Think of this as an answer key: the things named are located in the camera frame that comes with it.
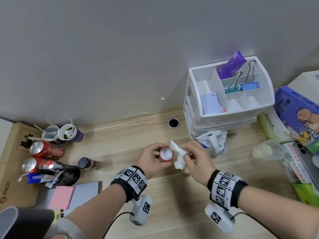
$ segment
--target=hand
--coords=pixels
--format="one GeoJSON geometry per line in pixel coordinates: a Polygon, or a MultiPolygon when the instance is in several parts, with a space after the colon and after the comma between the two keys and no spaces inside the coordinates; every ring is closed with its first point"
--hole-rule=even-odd
{"type": "Polygon", "coordinates": [[[160,162],[159,160],[155,160],[159,158],[159,155],[156,155],[153,152],[159,152],[162,147],[166,147],[166,145],[160,142],[153,143],[143,148],[138,156],[135,165],[144,171],[146,179],[152,178],[160,170],[166,169],[171,165],[171,162],[160,162]]]}
{"type": "Polygon", "coordinates": [[[193,153],[191,157],[194,158],[194,161],[189,154],[184,155],[185,164],[194,180],[207,186],[212,173],[216,170],[208,152],[195,140],[181,145],[180,148],[193,153]]]}

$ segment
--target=crumpled tissue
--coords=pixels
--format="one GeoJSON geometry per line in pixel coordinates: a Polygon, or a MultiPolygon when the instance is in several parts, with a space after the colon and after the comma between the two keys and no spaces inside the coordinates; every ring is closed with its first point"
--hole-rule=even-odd
{"type": "Polygon", "coordinates": [[[171,140],[170,149],[177,152],[177,161],[174,162],[175,169],[185,169],[185,161],[183,156],[188,153],[186,150],[181,149],[176,143],[171,140]]]}

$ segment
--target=gray notebook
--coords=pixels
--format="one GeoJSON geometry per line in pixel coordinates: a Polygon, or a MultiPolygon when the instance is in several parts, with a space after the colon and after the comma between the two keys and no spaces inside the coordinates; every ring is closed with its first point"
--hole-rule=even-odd
{"type": "MultiPolygon", "coordinates": [[[[74,209],[76,206],[81,206],[85,202],[98,195],[100,192],[100,182],[90,182],[85,184],[73,185],[75,187],[74,193],[70,202],[68,210],[74,209]]],[[[42,190],[39,192],[35,208],[49,209],[55,189],[42,190]]],[[[70,212],[65,212],[63,216],[68,215],[70,212]]]]}

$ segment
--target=wooden desk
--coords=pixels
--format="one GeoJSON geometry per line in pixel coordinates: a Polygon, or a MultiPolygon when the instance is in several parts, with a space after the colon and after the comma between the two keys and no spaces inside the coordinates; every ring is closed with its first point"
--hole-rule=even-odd
{"type": "MultiPolygon", "coordinates": [[[[81,129],[85,139],[65,145],[62,162],[77,165],[81,157],[101,161],[100,171],[82,170],[78,181],[102,181],[103,189],[121,169],[133,165],[141,149],[155,142],[169,145],[188,140],[189,134],[182,110],[112,122],[81,129]],[[177,117],[181,125],[168,127],[169,118],[177,117]]],[[[213,158],[216,167],[240,176],[249,185],[297,199],[284,170],[277,161],[263,162],[252,157],[252,148],[265,140],[258,124],[226,139],[227,154],[213,158]]],[[[268,231],[245,215],[236,217],[235,230],[225,235],[205,215],[209,191],[192,177],[183,177],[170,167],[148,181],[145,194],[153,199],[148,221],[143,227],[133,225],[122,215],[112,225],[106,238],[274,238],[268,231]]],[[[121,212],[131,211],[127,203],[121,212]]]]}

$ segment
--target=person's right hand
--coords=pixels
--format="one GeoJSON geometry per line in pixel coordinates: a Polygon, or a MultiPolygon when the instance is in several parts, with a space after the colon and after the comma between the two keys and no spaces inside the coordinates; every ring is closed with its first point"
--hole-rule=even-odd
{"type": "Polygon", "coordinates": [[[193,153],[191,157],[194,161],[189,154],[184,155],[185,164],[194,180],[207,187],[212,173],[216,170],[208,152],[195,140],[181,145],[180,148],[193,153]]]}

